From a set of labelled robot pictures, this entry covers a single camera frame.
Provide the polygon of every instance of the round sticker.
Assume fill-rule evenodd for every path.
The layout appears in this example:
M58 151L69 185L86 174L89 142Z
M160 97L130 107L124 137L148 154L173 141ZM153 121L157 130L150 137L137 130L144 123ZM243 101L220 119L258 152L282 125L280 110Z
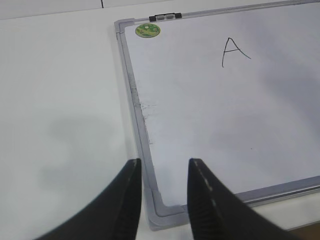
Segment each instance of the round sticker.
M135 29L135 33L141 38L154 38L160 33L160 27L152 23L145 23Z

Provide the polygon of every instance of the whiteboard frame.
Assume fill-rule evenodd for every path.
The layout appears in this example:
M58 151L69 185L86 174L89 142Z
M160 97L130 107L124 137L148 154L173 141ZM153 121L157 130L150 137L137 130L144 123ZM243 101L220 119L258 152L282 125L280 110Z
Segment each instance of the whiteboard frame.
M240 7L222 8L207 11L183 13L182 18L196 18L219 14L228 14L257 9L283 7L290 5L301 5L309 3L320 3L320 0L286 0L271 3L262 3ZM179 19L166 19L163 21L178 21ZM114 23L119 52L121 55L122 68L125 78L126 90L132 117L132 125L135 134L138 156L142 160L142 176L144 184L144 197L151 230L157 231L172 228L189 223L188 209L186 205L166 206L163 203L158 188L155 169L152 162L149 138L138 96L134 71L130 60L125 28L132 25L150 23L149 18L123 19ZM279 185L264 187L236 194L250 207L282 201L290 198L300 197L307 194L320 192L320 176L310 177Z

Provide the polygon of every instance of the black clip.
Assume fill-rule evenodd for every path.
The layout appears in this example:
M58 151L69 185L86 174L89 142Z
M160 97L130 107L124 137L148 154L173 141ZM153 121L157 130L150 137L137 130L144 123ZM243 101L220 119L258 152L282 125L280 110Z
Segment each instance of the black clip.
M154 16L150 16L150 22L162 21L162 20L171 20L171 19L181 19L181 13L166 13L166 14L158 14Z

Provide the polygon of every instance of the white writing surface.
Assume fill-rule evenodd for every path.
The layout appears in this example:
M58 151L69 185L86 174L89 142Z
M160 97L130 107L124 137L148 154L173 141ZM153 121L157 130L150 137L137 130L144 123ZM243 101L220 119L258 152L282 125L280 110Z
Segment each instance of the white writing surface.
M187 202L188 160L234 193L320 175L320 4L125 29L156 180Z

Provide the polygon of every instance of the plastic corner piece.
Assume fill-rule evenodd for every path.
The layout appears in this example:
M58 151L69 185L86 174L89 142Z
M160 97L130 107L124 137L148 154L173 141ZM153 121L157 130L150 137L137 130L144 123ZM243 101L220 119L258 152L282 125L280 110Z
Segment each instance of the plastic corner piece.
M188 211L183 206L166 206L159 191L144 188L146 211L152 231L173 228L189 223Z
M135 24L134 18L122 19L114 22L115 32L121 34L125 32L125 28Z

